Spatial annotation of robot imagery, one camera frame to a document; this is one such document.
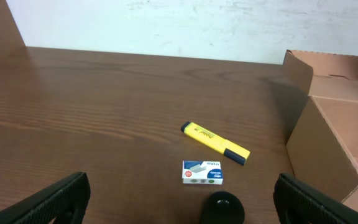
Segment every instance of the yellow highlighter barrel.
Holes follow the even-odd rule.
[[[193,122],[187,121],[180,130],[240,165],[244,165],[249,157],[250,151],[247,149],[244,149]]]

